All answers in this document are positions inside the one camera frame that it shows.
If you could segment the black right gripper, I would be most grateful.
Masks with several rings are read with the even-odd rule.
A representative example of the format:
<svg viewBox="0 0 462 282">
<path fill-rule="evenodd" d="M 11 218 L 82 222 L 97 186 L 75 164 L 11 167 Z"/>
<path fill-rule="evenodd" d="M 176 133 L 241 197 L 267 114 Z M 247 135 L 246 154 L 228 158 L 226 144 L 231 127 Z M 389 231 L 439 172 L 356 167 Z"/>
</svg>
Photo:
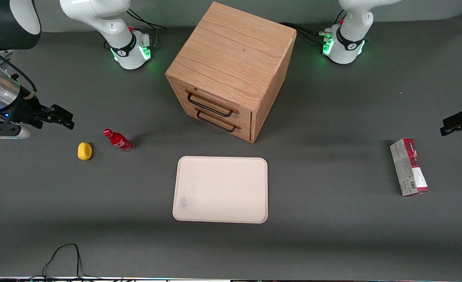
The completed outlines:
<svg viewBox="0 0 462 282">
<path fill-rule="evenodd" d="M 3 110 L 3 124 L 23 123 L 36 129 L 41 129 L 44 123 L 55 123 L 73 130 L 72 118 L 71 112 L 57 104 L 51 105 L 50 108 L 44 107 L 38 98 L 18 98 Z"/>
</svg>

